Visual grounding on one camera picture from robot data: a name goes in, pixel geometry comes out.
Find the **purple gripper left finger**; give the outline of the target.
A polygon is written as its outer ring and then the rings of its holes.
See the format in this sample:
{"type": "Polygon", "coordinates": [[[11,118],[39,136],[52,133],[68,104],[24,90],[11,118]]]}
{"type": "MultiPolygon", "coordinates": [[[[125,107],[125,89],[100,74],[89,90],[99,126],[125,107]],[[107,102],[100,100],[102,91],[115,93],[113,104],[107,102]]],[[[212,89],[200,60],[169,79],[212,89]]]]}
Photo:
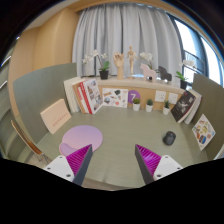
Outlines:
{"type": "Polygon", "coordinates": [[[87,145],[67,156],[58,156],[44,170],[81,186],[92,155],[92,145],[87,145]]]}

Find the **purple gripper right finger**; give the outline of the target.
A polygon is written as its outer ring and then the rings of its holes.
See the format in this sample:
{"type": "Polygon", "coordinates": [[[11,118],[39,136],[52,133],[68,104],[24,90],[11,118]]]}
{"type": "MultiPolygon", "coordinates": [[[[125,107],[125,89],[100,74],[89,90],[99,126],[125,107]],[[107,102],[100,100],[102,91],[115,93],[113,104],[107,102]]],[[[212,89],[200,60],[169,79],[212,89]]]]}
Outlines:
{"type": "Polygon", "coordinates": [[[138,144],[135,145],[135,156],[145,184],[182,169],[182,166],[169,155],[160,156],[138,144]]]}

